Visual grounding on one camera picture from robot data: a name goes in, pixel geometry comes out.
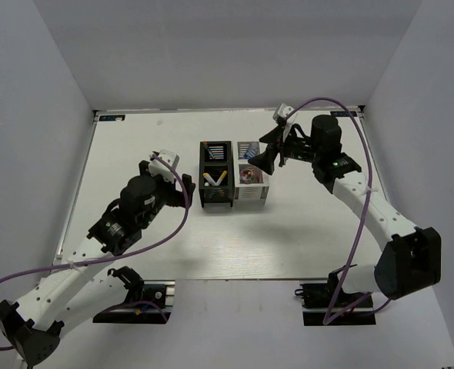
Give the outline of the black slotted pen holder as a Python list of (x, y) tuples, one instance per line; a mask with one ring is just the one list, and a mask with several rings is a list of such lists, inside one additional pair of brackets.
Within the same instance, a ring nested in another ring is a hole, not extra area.
[[(203, 142), (214, 151), (216, 159), (212, 160), (204, 149)], [(228, 174), (219, 186), (210, 186), (203, 178), (209, 173), (214, 180), (218, 180), (223, 171)], [(234, 203), (234, 161), (231, 141), (201, 141), (199, 143), (199, 199), (201, 206), (206, 204)]]

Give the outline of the blue corner label sticker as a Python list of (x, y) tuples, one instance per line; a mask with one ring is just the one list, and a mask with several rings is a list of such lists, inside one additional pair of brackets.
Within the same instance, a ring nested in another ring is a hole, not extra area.
[(349, 112), (346, 112), (346, 111), (330, 111), (330, 115), (334, 116), (334, 117), (339, 117), (339, 118), (350, 117), (350, 116), (352, 116), (354, 118), (358, 117), (358, 113), (356, 111), (349, 111)]

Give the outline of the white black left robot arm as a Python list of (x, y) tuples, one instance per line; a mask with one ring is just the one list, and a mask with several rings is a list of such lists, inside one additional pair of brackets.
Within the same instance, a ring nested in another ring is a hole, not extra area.
[(141, 161), (139, 174), (108, 204), (68, 260), (30, 292), (0, 302), (2, 334), (29, 368), (48, 359), (65, 335), (99, 314), (138, 308), (168, 318), (165, 287), (154, 291), (134, 269), (112, 263), (132, 256), (131, 247), (164, 207), (190, 209), (195, 184), (176, 167), (162, 155)]

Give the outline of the pink capped glue bottle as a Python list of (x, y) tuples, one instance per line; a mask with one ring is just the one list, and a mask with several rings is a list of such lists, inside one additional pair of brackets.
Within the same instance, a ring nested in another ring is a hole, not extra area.
[(241, 185), (258, 185), (263, 183), (262, 171), (253, 165), (239, 166), (239, 183)]

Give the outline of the small blue capped bottle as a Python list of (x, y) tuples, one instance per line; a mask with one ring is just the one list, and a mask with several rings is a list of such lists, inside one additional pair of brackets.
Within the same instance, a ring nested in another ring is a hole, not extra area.
[(250, 159), (254, 158), (259, 154), (259, 143), (257, 141), (252, 141), (249, 143), (247, 149), (245, 150), (244, 158)]

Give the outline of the left blue corner label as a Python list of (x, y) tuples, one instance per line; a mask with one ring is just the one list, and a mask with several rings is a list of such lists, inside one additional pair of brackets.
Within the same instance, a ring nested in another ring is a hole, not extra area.
[(125, 115), (100, 115), (99, 121), (124, 121)]

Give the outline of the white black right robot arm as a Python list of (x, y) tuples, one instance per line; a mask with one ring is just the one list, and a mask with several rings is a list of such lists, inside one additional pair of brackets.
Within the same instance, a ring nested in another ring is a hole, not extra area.
[(289, 159), (311, 163), (316, 180), (364, 222), (381, 250), (376, 264), (353, 265), (329, 275), (333, 304), (344, 307), (357, 294), (375, 292), (394, 301), (440, 282), (439, 233), (420, 228), (371, 188), (368, 175), (342, 150), (336, 117), (316, 116), (309, 135), (283, 115), (275, 114), (274, 120), (276, 127), (260, 139), (266, 149), (249, 164), (272, 175), (277, 158), (280, 166)]

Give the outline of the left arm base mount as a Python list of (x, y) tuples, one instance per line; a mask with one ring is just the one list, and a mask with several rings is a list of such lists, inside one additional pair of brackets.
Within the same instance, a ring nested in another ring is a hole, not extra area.
[(141, 289), (128, 294), (122, 305), (93, 317), (94, 324), (166, 324), (172, 314), (174, 281), (146, 281)]

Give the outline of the white slotted pen holder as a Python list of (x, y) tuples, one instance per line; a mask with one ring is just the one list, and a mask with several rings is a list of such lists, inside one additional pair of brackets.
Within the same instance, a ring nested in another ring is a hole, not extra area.
[(264, 206), (269, 194), (269, 176), (250, 158), (264, 152), (266, 144), (258, 141), (237, 141), (234, 150), (234, 203), (237, 205)]

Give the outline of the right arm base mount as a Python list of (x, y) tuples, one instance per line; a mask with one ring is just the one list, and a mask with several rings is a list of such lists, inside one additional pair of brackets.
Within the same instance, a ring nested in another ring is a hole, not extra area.
[[(306, 281), (301, 283), (294, 290), (294, 295), (302, 303), (303, 324), (306, 327), (323, 326), (323, 319), (332, 300), (334, 289), (338, 284), (337, 274), (342, 271), (339, 268), (329, 273), (325, 280)], [(338, 316), (329, 326), (371, 326), (376, 325), (376, 317), (371, 296), (358, 292), (347, 294), (340, 291), (336, 299), (331, 315), (342, 310), (347, 305), (354, 303), (358, 299), (365, 297), (360, 304)]]

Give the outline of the yellow capped white marker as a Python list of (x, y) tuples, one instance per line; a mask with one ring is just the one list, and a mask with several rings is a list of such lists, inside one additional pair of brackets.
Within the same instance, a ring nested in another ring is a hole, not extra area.
[(216, 186), (219, 186), (221, 185), (222, 181), (224, 180), (224, 178), (227, 176), (228, 172), (227, 171), (223, 171), (222, 174), (220, 175), (220, 177), (218, 178), (218, 180), (216, 181)]

